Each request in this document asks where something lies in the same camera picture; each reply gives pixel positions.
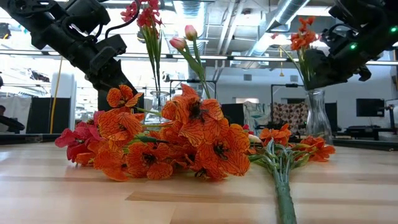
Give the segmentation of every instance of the window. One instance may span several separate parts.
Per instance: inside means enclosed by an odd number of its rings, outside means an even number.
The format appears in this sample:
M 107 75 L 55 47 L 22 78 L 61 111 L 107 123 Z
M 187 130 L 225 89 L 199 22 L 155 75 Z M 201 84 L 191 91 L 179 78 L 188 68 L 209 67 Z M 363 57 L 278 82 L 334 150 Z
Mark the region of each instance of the window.
M 244 103 L 246 101 L 251 102 L 251 103 L 260 103 L 258 98 L 235 98 L 235 103 Z

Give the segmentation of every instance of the yellow pole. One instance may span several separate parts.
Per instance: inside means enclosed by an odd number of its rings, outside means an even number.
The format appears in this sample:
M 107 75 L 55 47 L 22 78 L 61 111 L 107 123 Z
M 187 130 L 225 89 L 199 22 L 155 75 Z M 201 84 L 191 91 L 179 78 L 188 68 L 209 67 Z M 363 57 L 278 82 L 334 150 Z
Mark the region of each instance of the yellow pole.
M 55 85 L 54 102 L 52 103 L 52 109 L 51 109 L 50 134 L 52 134 L 52 128 L 54 126 L 55 102 L 57 101 L 58 85 L 60 83 L 60 77 L 61 77 L 62 60 L 63 60 L 63 57 L 61 57 L 60 68 L 58 70 L 57 84 Z

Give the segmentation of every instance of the pink flower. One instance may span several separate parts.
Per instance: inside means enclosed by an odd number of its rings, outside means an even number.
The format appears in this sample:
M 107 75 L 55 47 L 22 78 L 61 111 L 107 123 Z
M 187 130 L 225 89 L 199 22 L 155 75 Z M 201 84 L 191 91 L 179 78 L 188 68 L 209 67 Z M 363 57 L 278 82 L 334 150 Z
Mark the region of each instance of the pink flower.
M 170 40 L 170 44 L 176 49 L 183 50 L 187 42 L 183 38 L 173 37 L 173 39 Z
M 185 37 L 191 41 L 198 37 L 198 32 L 195 30 L 195 28 L 193 28 L 193 25 L 185 26 Z

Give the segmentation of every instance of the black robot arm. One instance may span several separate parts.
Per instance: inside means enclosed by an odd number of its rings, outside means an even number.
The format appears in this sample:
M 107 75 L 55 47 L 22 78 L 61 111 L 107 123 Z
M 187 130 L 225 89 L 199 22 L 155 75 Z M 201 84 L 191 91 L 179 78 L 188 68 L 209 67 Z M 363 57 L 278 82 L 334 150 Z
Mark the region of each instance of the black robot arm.
M 123 74 L 120 60 L 114 59 L 126 52 L 121 36 L 97 42 L 102 27 L 110 21 L 97 0 L 70 0 L 64 7 L 54 0 L 0 0 L 0 7 L 30 31 L 34 47 L 50 46 L 85 73 L 98 90 L 99 109 L 106 109 L 100 98 L 112 87 L 124 84 L 137 93 Z M 96 36 L 81 34 L 90 34 L 98 26 Z

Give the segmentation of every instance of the computer monitor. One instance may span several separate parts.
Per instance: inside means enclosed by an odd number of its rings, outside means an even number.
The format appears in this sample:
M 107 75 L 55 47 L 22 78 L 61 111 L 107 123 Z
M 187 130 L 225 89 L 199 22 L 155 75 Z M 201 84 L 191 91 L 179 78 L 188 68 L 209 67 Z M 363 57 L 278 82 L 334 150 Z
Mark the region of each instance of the computer monitor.
M 357 117 L 384 117 L 384 100 L 356 99 Z

